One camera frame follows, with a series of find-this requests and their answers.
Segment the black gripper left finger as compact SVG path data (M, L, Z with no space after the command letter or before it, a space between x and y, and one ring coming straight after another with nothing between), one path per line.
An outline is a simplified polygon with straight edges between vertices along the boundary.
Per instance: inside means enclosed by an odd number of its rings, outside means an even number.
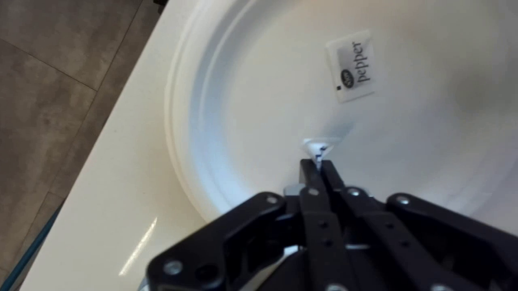
M329 159L300 172L298 193L258 192L156 255L150 291L240 291L258 274L258 291L352 291L344 180Z

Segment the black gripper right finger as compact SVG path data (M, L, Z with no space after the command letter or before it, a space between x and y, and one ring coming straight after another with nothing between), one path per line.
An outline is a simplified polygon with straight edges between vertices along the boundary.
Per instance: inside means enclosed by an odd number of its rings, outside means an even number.
M518 291L518 237L409 192L386 201L347 185L332 161L321 176L375 239L407 291Z

